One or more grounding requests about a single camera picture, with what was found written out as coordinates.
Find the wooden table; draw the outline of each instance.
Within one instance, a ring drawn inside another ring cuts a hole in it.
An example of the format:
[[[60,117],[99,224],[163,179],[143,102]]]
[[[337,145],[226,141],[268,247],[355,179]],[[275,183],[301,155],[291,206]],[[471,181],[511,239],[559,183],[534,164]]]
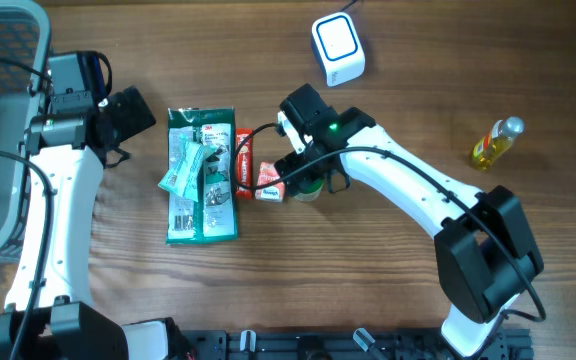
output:
[[[241,127],[274,121],[302,84],[339,111],[357,106],[402,146],[482,189],[518,194],[546,270],[535,281],[548,321],[540,359],[576,358],[576,2],[366,1],[351,14],[365,74],[334,89],[310,50],[312,22],[338,3],[49,8],[59,51],[97,49],[115,89],[135,84],[157,126],[128,141],[97,196],[90,281],[118,323],[173,316],[185,329],[352,330],[439,326],[449,302],[433,243],[406,214],[358,182],[313,203],[239,202],[241,238],[164,246],[168,107],[234,106]],[[466,153],[494,121],[526,133],[492,171]],[[289,151],[272,133],[255,162]],[[0,311],[15,265],[0,266]],[[534,311],[529,298],[519,309]]]

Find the plastic packaging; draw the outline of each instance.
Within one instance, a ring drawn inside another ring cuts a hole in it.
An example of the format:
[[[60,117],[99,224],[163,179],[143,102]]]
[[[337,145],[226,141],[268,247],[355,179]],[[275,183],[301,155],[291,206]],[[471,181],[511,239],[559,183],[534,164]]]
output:
[[[269,182],[279,179],[279,173],[275,169],[273,163],[262,162],[259,168],[259,179],[257,180],[257,186],[268,184]],[[257,190],[255,196],[258,200],[282,202],[284,200],[284,194],[286,192],[286,184],[279,183],[273,186],[269,186],[264,189]]]
[[[197,193],[197,177],[201,166],[206,158],[211,156],[215,149],[195,143],[185,135],[179,136],[179,152],[175,151],[174,157],[169,159],[170,166],[164,178],[159,182],[159,187],[182,198],[199,201]]]
[[[175,165],[175,138],[200,142],[215,152],[206,157],[195,181],[200,201],[170,195],[166,244],[206,244],[238,237],[230,179],[235,137],[234,110],[168,110],[170,167]]]
[[[488,135],[472,149],[471,166],[478,170],[488,170],[504,152],[510,149],[523,131],[524,122],[516,116],[497,121]]]
[[[241,144],[246,136],[252,134],[252,129],[237,129],[237,146]],[[242,184],[252,186],[252,138],[241,147],[239,155],[237,155],[237,171],[236,174]],[[237,196],[252,199],[252,191],[237,187]]]

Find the white cube device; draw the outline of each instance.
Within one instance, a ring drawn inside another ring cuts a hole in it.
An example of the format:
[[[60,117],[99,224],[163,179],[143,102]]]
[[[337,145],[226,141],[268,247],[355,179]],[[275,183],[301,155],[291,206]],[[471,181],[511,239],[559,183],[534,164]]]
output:
[[[363,74],[366,67],[355,25],[348,14],[338,12],[312,24],[312,50],[326,74],[328,86],[336,86]]]

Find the green package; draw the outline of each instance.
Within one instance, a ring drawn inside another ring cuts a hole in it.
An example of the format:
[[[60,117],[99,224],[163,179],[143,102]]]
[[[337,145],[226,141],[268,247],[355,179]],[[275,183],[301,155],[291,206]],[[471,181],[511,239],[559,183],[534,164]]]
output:
[[[238,237],[233,184],[230,179],[235,147],[235,111],[228,109],[168,109],[169,167],[181,158],[179,139],[186,137],[215,152],[197,176],[199,201],[170,194],[166,244],[207,244]]]

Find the small bottle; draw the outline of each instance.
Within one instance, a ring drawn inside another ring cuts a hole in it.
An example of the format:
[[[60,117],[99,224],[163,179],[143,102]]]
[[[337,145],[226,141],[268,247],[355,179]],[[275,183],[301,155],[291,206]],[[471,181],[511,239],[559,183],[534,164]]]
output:
[[[488,170],[523,131],[524,122],[516,116],[497,121],[490,133],[472,149],[470,164],[475,169]]]

